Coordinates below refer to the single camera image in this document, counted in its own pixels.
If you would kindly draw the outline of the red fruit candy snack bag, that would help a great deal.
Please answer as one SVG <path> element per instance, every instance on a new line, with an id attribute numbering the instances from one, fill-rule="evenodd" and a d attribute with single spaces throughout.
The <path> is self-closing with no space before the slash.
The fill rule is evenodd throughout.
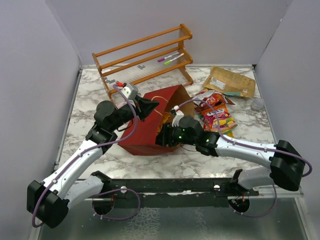
<path id="1" fill-rule="evenodd" d="M 229 113 L 224 103 L 211 108 L 207 108 L 201 112 L 200 119 L 203 121 L 203 129 L 205 131 L 218 132 L 218 124 L 220 131 L 228 133 L 238 126 L 236 120 Z"/>

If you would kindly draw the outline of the red brown paper bag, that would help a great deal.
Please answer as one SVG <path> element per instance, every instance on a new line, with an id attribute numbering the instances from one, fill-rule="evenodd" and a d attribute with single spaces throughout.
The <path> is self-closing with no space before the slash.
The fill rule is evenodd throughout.
<path id="1" fill-rule="evenodd" d="M 137 128 L 133 135 L 124 139 L 132 130 L 133 126 L 128 128 L 122 134 L 118 145 L 135 156 L 156 156 L 171 153 L 177 150 L 180 145 L 175 147 L 163 147 L 156 144 L 156 137 L 160 133 L 161 124 L 171 123 L 173 116 L 170 110 L 176 106 L 190 100 L 188 92 L 183 85 L 175 85 L 151 92 L 143 96 L 145 99 L 155 100 L 159 105 L 145 119 L 144 122 L 138 120 Z"/>

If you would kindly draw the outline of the large tan foil pouch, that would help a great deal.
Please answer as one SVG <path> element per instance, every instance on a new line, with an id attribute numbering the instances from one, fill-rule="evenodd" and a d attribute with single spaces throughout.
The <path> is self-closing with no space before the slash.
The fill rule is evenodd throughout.
<path id="1" fill-rule="evenodd" d="M 256 81 L 239 73 L 213 66 L 203 86 L 228 96 L 252 98 L 255 95 Z"/>

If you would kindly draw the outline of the red Doritos chip bag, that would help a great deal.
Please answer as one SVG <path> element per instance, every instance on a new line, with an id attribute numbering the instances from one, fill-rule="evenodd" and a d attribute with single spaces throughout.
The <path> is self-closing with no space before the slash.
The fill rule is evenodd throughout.
<path id="1" fill-rule="evenodd" d="M 194 98 L 205 101 L 212 107 L 219 106 L 221 104 L 235 105 L 235 103 L 233 103 L 226 95 L 215 90 L 203 89 L 198 92 Z M 205 103 L 200 101 L 194 101 L 193 104 L 197 112 L 202 112 L 209 108 Z"/>

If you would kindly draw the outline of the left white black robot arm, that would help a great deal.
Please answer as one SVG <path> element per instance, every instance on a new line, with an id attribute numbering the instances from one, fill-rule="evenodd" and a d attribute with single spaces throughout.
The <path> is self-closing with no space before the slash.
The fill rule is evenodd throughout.
<path id="1" fill-rule="evenodd" d="M 156 100 L 136 96 L 134 104 L 127 103 L 116 108 L 114 103 L 105 100 L 96 107 L 94 125 L 89 130 L 78 150 L 58 170 L 42 182 L 32 181 L 27 187 L 27 210 L 32 213 L 32 226 L 38 228 L 46 224 L 57 227 L 69 210 L 86 198 L 97 195 L 106 197 L 111 190 L 108 182 L 97 176 L 90 176 L 77 184 L 82 173 L 115 143 L 118 143 L 115 130 L 123 124 L 138 120 L 144 121 L 159 105 Z"/>

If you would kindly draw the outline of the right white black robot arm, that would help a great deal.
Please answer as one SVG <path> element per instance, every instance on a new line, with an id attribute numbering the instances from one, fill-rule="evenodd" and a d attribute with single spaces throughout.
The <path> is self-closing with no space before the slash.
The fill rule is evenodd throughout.
<path id="1" fill-rule="evenodd" d="M 277 185 L 287 191 L 299 189 L 305 163 L 296 149 L 285 140 L 277 144 L 263 144 L 243 141 L 220 135 L 218 132 L 205 131 L 201 124 L 191 116 L 179 120 L 178 125 L 165 123 L 155 139 L 162 147 L 177 145 L 195 146 L 206 156 L 231 157 L 258 164 L 251 170 L 238 170 L 229 189 L 240 196 L 255 187 Z"/>

